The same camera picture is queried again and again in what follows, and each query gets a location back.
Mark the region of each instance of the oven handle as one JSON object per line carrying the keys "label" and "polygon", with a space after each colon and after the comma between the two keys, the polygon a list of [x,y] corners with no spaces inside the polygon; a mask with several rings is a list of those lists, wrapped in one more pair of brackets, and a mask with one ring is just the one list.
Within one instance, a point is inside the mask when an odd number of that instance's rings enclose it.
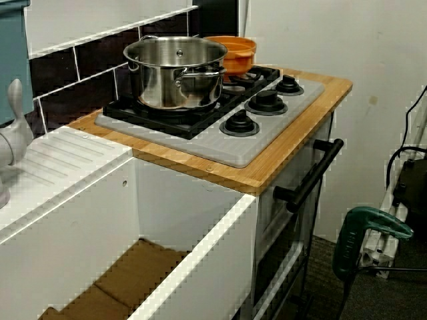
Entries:
{"label": "oven handle", "polygon": [[322,160],[318,164],[314,163],[295,191],[277,186],[274,188],[273,197],[288,202],[286,209],[289,212],[297,212],[343,146],[344,142],[341,139],[335,139],[333,143],[315,140],[313,149],[325,151]]}

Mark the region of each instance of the pot handle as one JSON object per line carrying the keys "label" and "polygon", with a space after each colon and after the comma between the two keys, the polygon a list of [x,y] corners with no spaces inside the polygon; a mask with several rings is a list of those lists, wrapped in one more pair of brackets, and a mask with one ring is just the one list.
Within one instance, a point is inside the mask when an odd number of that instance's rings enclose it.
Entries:
{"label": "pot handle", "polygon": [[224,67],[220,67],[218,71],[210,71],[210,72],[192,72],[188,73],[188,68],[185,68],[176,78],[175,85],[177,87],[181,87],[182,79],[185,78],[196,78],[196,77],[218,77],[227,72],[227,69]]}
{"label": "pot handle", "polygon": [[159,39],[159,37],[157,35],[144,35],[141,37],[140,41],[144,41],[146,39]]}
{"label": "pot handle", "polygon": [[253,51],[248,51],[248,52],[236,52],[236,58],[250,58],[253,55],[255,55],[255,53]]}

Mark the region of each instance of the stainless steel pot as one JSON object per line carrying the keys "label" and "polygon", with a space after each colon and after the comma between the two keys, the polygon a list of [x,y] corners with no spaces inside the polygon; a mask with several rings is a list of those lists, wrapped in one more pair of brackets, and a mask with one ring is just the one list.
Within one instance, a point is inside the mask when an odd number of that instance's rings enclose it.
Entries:
{"label": "stainless steel pot", "polygon": [[217,101],[227,48],[194,37],[142,37],[125,48],[132,94],[155,109],[195,109]]}

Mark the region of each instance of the backsplash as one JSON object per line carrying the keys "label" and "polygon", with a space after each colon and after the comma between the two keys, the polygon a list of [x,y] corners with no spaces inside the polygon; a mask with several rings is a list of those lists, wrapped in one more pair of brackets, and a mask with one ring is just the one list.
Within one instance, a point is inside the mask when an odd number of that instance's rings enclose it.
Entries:
{"label": "backsplash", "polygon": [[34,111],[26,115],[34,138],[130,93],[126,46],[144,35],[199,34],[199,8],[30,60]]}

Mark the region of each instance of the white grout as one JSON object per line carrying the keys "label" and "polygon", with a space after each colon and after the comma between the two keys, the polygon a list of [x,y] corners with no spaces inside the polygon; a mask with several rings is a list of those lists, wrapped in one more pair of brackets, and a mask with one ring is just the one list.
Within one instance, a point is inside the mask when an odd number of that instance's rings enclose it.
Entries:
{"label": "white grout", "polygon": [[189,37],[189,11],[187,11],[187,37]]}
{"label": "white grout", "polygon": [[46,126],[45,114],[43,112],[43,108],[41,107],[40,97],[38,97],[37,100],[39,102],[39,108],[40,108],[41,120],[43,122],[43,128],[45,129],[45,133],[47,133],[47,126]]}
{"label": "white grout", "polygon": [[40,58],[40,57],[42,57],[44,55],[48,55],[49,53],[52,53],[52,52],[55,52],[55,51],[60,51],[60,50],[68,49],[68,48],[71,48],[71,47],[75,47],[77,45],[81,45],[83,43],[87,43],[87,42],[90,42],[90,41],[93,41],[93,40],[104,38],[104,37],[107,37],[109,35],[115,35],[117,33],[120,33],[122,31],[126,31],[128,29],[139,27],[141,25],[148,25],[150,23],[153,23],[153,22],[156,22],[156,21],[159,21],[159,20],[163,20],[163,19],[166,19],[166,18],[170,18],[170,17],[173,17],[174,15],[179,15],[180,13],[185,13],[185,12],[197,9],[197,8],[198,8],[197,5],[192,5],[191,7],[186,7],[184,9],[172,11],[172,12],[166,13],[164,15],[158,15],[158,16],[146,19],[146,20],[141,20],[141,21],[138,21],[138,22],[135,22],[135,23],[131,23],[129,25],[124,25],[124,26],[121,26],[121,27],[118,27],[118,28],[115,28],[115,29],[110,29],[108,31],[103,31],[103,32],[100,32],[100,33],[96,33],[94,35],[90,35],[90,36],[87,36],[87,37],[76,39],[74,41],[69,41],[69,42],[66,42],[66,43],[61,43],[59,45],[54,45],[52,47],[48,47],[48,48],[45,48],[45,49],[42,49],[42,50],[38,50],[36,52],[31,52],[29,54],[29,58],[30,59]]}
{"label": "white grout", "polygon": [[75,70],[77,71],[77,80],[80,81],[80,70],[79,70],[79,66],[77,65],[77,54],[75,52],[75,47],[73,47],[73,52],[74,52]]}
{"label": "white grout", "polygon": [[117,71],[117,69],[113,70],[113,76],[114,76],[115,99],[118,100],[119,99],[119,92],[117,90],[117,75],[115,74],[116,71]]}
{"label": "white grout", "polygon": [[51,95],[52,93],[56,93],[56,92],[58,92],[58,91],[61,91],[61,90],[66,89],[66,88],[70,88],[70,87],[72,87],[72,86],[74,86],[74,85],[76,85],[76,84],[78,84],[78,83],[82,83],[82,82],[84,82],[84,81],[86,81],[86,80],[92,79],[92,78],[94,78],[94,77],[98,77],[98,76],[100,76],[100,75],[102,75],[102,74],[104,74],[104,73],[110,72],[110,71],[112,71],[112,70],[114,70],[114,69],[116,69],[116,68],[123,67],[124,65],[127,65],[127,62],[122,63],[121,65],[118,65],[118,66],[116,66],[116,67],[112,67],[112,68],[109,68],[109,69],[107,69],[107,70],[104,70],[104,71],[102,71],[102,72],[96,73],[96,74],[94,74],[94,75],[91,75],[90,77],[87,77],[87,78],[81,79],[80,81],[76,81],[76,82],[70,83],[70,84],[68,84],[68,85],[64,85],[64,86],[63,86],[63,87],[61,87],[61,88],[58,88],[58,89],[52,90],[52,91],[50,91],[50,92],[48,92],[48,93],[44,93],[44,94],[42,94],[42,95],[38,96],[37,98],[44,98],[44,97],[46,97],[46,96],[48,96],[48,95]]}

